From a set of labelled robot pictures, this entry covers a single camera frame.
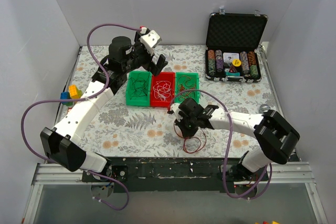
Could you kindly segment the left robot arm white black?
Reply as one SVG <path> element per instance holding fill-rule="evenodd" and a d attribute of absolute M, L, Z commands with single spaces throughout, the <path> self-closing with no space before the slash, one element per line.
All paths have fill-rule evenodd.
<path fill-rule="evenodd" d="M 109 53 L 101 60 L 102 69 L 92 76 L 83 101 L 77 102 L 70 112 L 52 129 L 45 127 L 41 142 L 46 156 L 71 172 L 78 169 L 92 170 L 100 182 L 111 178 L 112 170 L 107 159 L 99 154 L 87 152 L 79 147 L 84 131 L 100 109 L 117 93 L 127 80 L 127 74 L 143 67 L 157 76 L 167 65 L 166 58 L 159 56 L 152 61 L 154 48 L 161 37 L 150 31 L 146 35 L 136 35 L 135 41 L 118 36 L 109 46 Z"/>

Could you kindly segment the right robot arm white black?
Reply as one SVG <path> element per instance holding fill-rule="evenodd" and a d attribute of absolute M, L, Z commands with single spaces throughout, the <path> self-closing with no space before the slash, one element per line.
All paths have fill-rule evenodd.
<path fill-rule="evenodd" d="M 268 110 L 262 114 L 226 112 L 217 105 L 202 107 L 192 98 L 171 105 L 175 125 L 184 138 L 193 137 L 198 129 L 232 130 L 254 137 L 259 146 L 246 152 L 227 171 L 230 177 L 251 180 L 257 171 L 269 163 L 286 164 L 300 140 L 297 130 L 277 111 Z"/>

